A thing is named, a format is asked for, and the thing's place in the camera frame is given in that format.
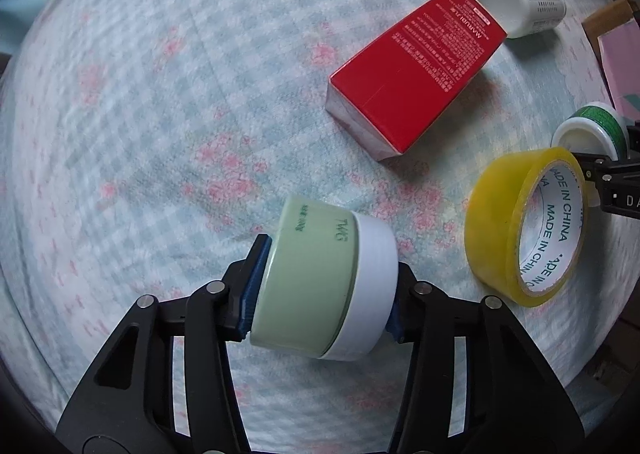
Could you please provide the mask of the checkered floral bedsheet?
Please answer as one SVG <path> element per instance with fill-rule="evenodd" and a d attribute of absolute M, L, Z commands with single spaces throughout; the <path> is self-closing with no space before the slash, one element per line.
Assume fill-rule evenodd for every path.
<path fill-rule="evenodd" d="M 329 75 L 427 0 L 49 0 L 1 77 L 1 358 L 55 430 L 136 299 L 191 294 L 300 194 L 387 222 L 400 258 L 482 298 L 463 225 L 482 170 L 545 147 L 606 89 L 566 0 L 379 163 L 326 113 Z"/>

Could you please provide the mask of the red cardboard box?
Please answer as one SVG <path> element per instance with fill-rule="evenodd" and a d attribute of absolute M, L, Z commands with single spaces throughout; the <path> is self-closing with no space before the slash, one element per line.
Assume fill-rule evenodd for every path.
<path fill-rule="evenodd" d="M 505 40 L 478 0 L 429 0 L 329 77 L 326 112 L 375 161 L 403 155 Z"/>

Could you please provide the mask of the white jar green label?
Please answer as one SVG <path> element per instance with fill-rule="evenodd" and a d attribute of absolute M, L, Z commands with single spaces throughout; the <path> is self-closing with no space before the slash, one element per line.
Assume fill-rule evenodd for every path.
<path fill-rule="evenodd" d="M 605 155 L 613 161 L 628 159 L 630 151 L 623 118 L 598 101 L 585 104 L 560 124 L 551 145 L 575 153 Z"/>

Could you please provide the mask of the white bottle blue label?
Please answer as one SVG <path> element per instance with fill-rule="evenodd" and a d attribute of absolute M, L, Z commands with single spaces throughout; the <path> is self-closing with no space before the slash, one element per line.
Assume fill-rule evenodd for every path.
<path fill-rule="evenodd" d="M 565 0 L 478 0 L 506 31 L 521 38 L 552 30 L 566 16 Z"/>

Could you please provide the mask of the pink cardboard box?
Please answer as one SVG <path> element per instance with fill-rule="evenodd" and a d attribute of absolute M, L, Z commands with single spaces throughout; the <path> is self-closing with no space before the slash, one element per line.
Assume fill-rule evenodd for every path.
<path fill-rule="evenodd" d="M 639 119 L 639 4 L 614 0 L 582 22 L 615 110 Z"/>

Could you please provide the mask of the green jar white lid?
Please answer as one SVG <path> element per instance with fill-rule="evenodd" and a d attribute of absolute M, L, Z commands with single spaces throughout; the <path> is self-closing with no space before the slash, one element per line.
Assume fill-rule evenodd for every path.
<path fill-rule="evenodd" d="M 383 220 L 289 196 L 257 294 L 250 343 L 356 361 L 382 336 L 396 293 L 395 234 Z"/>

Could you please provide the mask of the yellow packing tape roll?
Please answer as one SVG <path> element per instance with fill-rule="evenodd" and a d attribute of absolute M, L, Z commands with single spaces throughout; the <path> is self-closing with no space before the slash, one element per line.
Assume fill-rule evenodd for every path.
<path fill-rule="evenodd" d="M 515 304 L 536 307 L 570 277 L 584 241 L 585 178 L 562 148 L 516 152 L 480 175 L 464 224 L 473 274 Z"/>

